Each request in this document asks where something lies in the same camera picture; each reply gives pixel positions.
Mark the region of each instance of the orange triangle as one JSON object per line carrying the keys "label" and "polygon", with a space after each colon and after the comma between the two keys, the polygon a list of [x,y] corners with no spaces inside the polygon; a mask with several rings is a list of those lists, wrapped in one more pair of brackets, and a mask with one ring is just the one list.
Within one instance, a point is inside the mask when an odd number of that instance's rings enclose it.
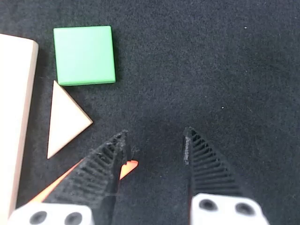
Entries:
{"label": "orange triangle", "polygon": [[54,81],[47,158],[55,155],[92,123],[71,96]]}
{"label": "orange triangle", "polygon": [[[41,193],[39,193],[37,196],[35,196],[32,200],[30,200],[30,203],[41,203],[55,188],[58,186],[58,184],[78,165],[81,163],[80,160],[78,163],[76,163],[74,166],[72,166],[68,171],[66,171],[63,175],[61,175],[55,182],[50,184],[48,187],[46,187]],[[120,180],[123,179],[127,174],[129,174],[131,171],[133,171],[138,165],[137,161],[131,160],[127,161],[125,165],[121,168],[120,173]]]}
{"label": "orange triangle", "polygon": [[127,163],[124,164],[121,168],[120,180],[123,179],[123,177],[125,177],[131,171],[133,171],[138,164],[139,164],[138,161],[134,161],[134,160],[127,161]]}

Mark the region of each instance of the green square block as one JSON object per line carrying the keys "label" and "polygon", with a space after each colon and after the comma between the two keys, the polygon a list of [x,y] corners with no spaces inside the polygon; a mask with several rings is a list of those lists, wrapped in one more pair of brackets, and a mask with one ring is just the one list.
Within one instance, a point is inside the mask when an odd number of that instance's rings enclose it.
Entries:
{"label": "green square block", "polygon": [[110,26],[54,28],[53,32],[60,85],[116,82]]}

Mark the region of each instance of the foam block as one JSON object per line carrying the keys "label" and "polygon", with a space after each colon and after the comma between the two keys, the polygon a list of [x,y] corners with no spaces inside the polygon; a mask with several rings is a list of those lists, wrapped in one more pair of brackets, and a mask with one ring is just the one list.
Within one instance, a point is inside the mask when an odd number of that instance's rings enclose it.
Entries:
{"label": "foam block", "polygon": [[110,26],[54,28],[53,32],[60,85],[116,81]]}
{"label": "foam block", "polygon": [[0,224],[7,223],[19,187],[38,45],[0,34]]}
{"label": "foam block", "polygon": [[47,157],[56,154],[92,123],[72,97],[54,81]]}

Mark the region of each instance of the screw hole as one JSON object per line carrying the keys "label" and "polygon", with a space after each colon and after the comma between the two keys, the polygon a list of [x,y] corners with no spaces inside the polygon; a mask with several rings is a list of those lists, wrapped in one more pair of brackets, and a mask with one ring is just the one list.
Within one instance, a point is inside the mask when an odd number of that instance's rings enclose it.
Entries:
{"label": "screw hole", "polygon": [[83,217],[79,212],[72,212],[66,217],[65,225],[79,225],[82,220]]}
{"label": "screw hole", "polygon": [[208,211],[216,211],[218,210],[217,205],[209,199],[203,199],[200,203],[199,203],[199,207]]}
{"label": "screw hole", "polygon": [[246,215],[246,216],[252,216],[252,215],[255,214],[254,209],[250,205],[245,204],[245,203],[239,203],[239,204],[237,204],[235,206],[235,210],[238,213]]}
{"label": "screw hole", "polygon": [[32,225],[41,224],[47,217],[47,213],[45,211],[39,211],[33,214],[30,217],[29,223]]}

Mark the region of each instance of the black felt background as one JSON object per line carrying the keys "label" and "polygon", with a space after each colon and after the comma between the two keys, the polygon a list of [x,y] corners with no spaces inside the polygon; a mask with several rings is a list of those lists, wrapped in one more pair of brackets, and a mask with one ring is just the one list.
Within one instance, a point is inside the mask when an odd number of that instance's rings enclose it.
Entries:
{"label": "black felt background", "polygon": [[[113,224],[187,224],[181,138],[193,126],[272,225],[299,224],[299,9],[291,0],[1,0],[0,32],[40,47],[18,206],[126,128],[140,165],[121,182]],[[117,82],[66,88],[94,124],[46,160],[53,28],[93,25],[112,26]]]}

